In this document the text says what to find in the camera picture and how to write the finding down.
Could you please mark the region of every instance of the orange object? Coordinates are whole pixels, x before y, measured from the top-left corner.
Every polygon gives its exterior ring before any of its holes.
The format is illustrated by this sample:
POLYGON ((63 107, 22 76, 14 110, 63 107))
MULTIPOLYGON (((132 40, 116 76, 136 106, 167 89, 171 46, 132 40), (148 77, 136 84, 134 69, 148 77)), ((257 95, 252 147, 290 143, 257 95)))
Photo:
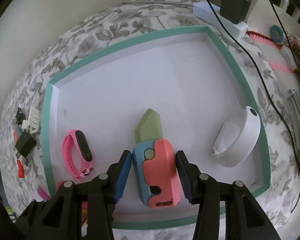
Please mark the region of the orange object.
POLYGON ((18 141, 18 134, 16 131, 13 131, 13 140, 14 140, 14 143, 17 143, 17 141, 18 141))
POLYGON ((145 183, 149 186, 158 186, 159 195, 148 200, 148 206, 159 208, 163 206, 174 207, 180 200, 179 177, 172 151, 172 145, 166 139, 159 139, 154 143, 155 156, 142 163, 145 183))
POLYGON ((18 164, 18 177, 23 179, 25 177, 25 171, 23 169, 21 161, 17 160, 17 164, 18 164))

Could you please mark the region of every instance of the round green dot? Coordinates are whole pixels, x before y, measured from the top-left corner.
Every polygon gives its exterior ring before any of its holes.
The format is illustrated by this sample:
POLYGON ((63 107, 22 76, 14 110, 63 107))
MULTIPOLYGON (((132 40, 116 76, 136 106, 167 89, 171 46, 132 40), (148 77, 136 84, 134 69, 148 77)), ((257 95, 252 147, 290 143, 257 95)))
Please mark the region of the round green dot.
POLYGON ((153 149, 146 149, 144 156, 147 160, 152 160, 154 158, 154 150, 153 149))

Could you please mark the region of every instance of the pink smart band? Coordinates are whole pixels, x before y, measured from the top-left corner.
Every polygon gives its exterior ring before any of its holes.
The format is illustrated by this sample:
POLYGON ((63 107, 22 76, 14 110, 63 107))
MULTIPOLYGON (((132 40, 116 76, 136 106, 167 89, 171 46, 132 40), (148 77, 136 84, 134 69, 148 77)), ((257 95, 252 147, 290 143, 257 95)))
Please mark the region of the pink smart band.
POLYGON ((88 176, 93 170, 92 154, 87 140, 80 130, 71 129, 62 141, 62 158, 68 173, 75 180, 80 180, 88 176), (74 153, 79 154, 81 167, 78 171, 72 160, 72 147, 75 147, 74 153))

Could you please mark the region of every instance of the white power strip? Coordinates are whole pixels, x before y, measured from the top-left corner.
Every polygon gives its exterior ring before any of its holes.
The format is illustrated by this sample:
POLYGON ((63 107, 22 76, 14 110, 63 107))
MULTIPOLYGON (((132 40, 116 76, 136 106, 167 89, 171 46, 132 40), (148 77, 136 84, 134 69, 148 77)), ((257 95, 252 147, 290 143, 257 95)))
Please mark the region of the white power strip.
MULTIPOLYGON (((234 38, 240 39, 245 35, 248 29, 248 25, 246 23, 240 22, 238 24, 233 24, 232 22, 230 22, 229 20, 227 20, 226 18, 220 15, 219 13, 220 8, 218 6, 213 5, 213 8, 215 9, 223 25, 226 27, 226 29, 231 33, 231 35, 234 38)), ((211 25, 223 31, 223 28, 221 27, 220 23, 218 22, 217 18, 213 14, 213 11, 211 10, 209 4, 206 1, 194 3, 193 14, 194 16, 197 16, 205 20, 206 22, 210 23, 211 25)))

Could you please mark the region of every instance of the table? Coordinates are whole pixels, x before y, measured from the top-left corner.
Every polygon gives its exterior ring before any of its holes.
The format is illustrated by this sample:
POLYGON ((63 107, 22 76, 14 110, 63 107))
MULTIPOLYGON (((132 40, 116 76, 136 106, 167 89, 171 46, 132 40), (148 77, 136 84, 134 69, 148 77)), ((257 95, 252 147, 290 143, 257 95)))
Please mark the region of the table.
MULTIPOLYGON (((170 1, 191 5, 202 0, 134 1, 170 1)), ((17 214, 21 214, 32 199, 42 200, 37 193, 38 187, 48 191, 41 161, 40 132, 36 133, 37 145, 26 160, 25 178, 20 179, 17 176, 16 149, 13 143, 17 107, 23 109, 26 116, 29 114, 30 106, 41 111, 48 81, 86 55, 126 38, 184 25, 209 26, 228 47, 241 67, 261 113, 271 159, 271 187, 257 200, 276 229, 288 221, 299 192, 298 169, 289 134, 268 102, 254 65, 239 46, 223 32, 194 17, 191 7, 145 3, 121 4, 84 19, 61 35, 58 43, 50 45, 42 51, 33 60, 29 70, 19 78, 15 88, 9 94, 0 124, 0 168, 7 200, 17 214)), ((273 101, 291 124, 290 116, 284 109, 285 100, 278 79, 268 62, 264 60, 262 52, 247 35, 239 42, 257 62, 273 101)), ((221 217, 220 226, 221 228, 225 227, 224 216, 221 217)), ((193 231, 194 225, 188 225, 150 231, 115 229, 114 235, 116 239, 129 240, 141 237, 146 239, 192 239, 193 231)), ((224 237, 224 231, 220 232, 220 238, 222 239, 222 237, 224 237)))

